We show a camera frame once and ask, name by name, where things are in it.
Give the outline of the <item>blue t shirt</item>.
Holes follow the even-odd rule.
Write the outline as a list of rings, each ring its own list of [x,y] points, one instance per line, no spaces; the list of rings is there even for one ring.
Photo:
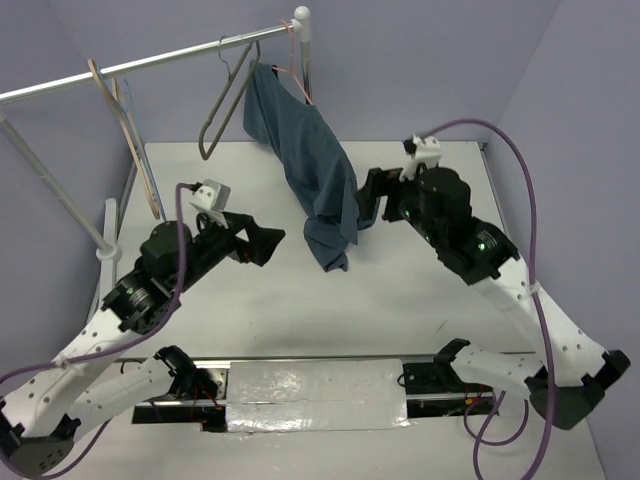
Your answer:
[[[273,66],[257,63],[245,92],[243,128],[280,160],[306,214],[303,236],[320,267],[346,271],[346,250],[358,243],[357,180],[317,107],[289,93]]]

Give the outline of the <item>pink wire hanger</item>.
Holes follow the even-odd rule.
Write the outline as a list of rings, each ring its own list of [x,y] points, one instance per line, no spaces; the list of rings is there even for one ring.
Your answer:
[[[287,22],[285,20],[280,20],[279,24],[286,29],[287,34],[289,36],[289,40],[290,40],[289,65],[287,68],[283,68],[281,66],[273,66],[272,70],[276,73],[284,73],[284,74],[290,75],[295,81],[296,86],[302,93],[305,100],[305,104],[312,105],[313,100],[309,95],[309,93],[307,92],[307,90],[305,89],[303,83],[300,81],[295,69],[295,34],[294,34],[293,23]]]

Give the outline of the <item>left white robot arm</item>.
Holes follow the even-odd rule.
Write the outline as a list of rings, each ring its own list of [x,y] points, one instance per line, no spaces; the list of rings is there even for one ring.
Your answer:
[[[102,300],[91,321],[44,367],[1,400],[1,457],[14,473],[53,479],[75,443],[100,424],[156,397],[215,401],[219,385],[179,347],[159,349],[114,380],[109,366],[163,327],[179,296],[226,258],[265,265],[284,239],[246,214],[226,213],[220,226],[205,214],[198,232],[180,221],[157,225],[134,268]]]

